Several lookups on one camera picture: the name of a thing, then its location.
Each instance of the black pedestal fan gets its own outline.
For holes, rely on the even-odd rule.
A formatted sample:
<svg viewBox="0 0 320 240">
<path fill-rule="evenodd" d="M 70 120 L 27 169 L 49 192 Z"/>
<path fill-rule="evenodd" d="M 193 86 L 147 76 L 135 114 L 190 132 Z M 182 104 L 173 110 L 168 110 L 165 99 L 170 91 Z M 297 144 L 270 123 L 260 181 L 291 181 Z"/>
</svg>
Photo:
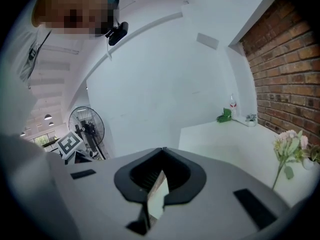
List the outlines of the black pedestal fan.
<svg viewBox="0 0 320 240">
<path fill-rule="evenodd" d="M 87 149 L 92 152 L 98 149 L 106 159 L 99 146 L 105 136 L 105 126 L 97 112 L 87 106 L 77 107 L 70 115 L 69 130 L 75 131 L 83 139 Z"/>
</svg>

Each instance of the window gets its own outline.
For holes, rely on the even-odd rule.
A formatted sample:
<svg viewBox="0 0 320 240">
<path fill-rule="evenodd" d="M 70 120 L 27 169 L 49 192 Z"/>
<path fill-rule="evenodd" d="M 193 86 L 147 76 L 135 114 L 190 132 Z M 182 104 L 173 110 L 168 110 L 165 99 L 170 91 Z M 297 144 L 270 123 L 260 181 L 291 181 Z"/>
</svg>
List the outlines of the window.
<svg viewBox="0 0 320 240">
<path fill-rule="evenodd" d="M 29 140 L 30 142 L 34 142 L 35 144 L 37 144 L 39 147 L 42 147 L 43 145 L 52 142 L 54 140 L 56 140 L 56 132 L 55 131 L 51 131 L 47 134 L 41 135 L 39 137 L 33 138 L 31 140 Z M 44 148 L 46 152 L 49 152 L 51 150 L 53 150 L 53 145 L 49 145 L 47 147 Z"/>
</svg>

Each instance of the black rectangular slot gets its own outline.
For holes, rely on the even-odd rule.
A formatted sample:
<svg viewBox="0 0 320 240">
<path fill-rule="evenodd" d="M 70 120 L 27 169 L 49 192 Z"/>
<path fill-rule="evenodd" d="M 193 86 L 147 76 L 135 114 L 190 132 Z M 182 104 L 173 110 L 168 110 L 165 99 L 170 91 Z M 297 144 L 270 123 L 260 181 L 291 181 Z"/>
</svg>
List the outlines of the black rectangular slot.
<svg viewBox="0 0 320 240">
<path fill-rule="evenodd" d="M 260 230 L 277 219 L 248 189 L 233 193 Z"/>
<path fill-rule="evenodd" d="M 72 179 L 74 179 L 74 180 L 77 180 L 77 179 L 80 179 L 80 178 L 83 178 L 83 177 L 87 177 L 87 176 L 90 176 L 92 174 L 96 174 L 96 172 L 94 170 L 92 170 L 92 169 L 70 173 Z"/>
</svg>

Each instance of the white table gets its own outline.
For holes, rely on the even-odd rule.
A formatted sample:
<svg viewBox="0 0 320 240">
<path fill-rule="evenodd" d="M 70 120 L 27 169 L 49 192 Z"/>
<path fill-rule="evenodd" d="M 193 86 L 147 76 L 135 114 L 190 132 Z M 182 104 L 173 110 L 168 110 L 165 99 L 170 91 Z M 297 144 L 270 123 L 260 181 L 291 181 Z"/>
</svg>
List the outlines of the white table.
<svg viewBox="0 0 320 240">
<path fill-rule="evenodd" d="M 279 166 L 273 150 L 276 135 L 259 124 L 247 127 L 236 121 L 214 121 L 181 129 L 179 150 L 233 164 L 271 188 Z M 314 191 L 320 165 L 312 170 L 304 169 L 302 163 L 290 166 L 294 177 L 288 180 L 281 171 L 274 190 L 292 207 Z"/>
</svg>

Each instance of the black lampshade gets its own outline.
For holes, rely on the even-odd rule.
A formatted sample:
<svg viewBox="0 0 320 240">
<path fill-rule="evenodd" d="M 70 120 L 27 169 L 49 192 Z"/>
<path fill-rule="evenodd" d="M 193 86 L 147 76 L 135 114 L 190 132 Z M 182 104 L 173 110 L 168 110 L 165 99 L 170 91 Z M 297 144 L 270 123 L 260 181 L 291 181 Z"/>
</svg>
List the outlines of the black lampshade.
<svg viewBox="0 0 320 240">
<path fill-rule="evenodd" d="M 49 120 L 51 118 L 52 118 L 52 116 L 50 114 L 46 114 L 45 117 L 44 117 L 44 120 Z"/>
</svg>

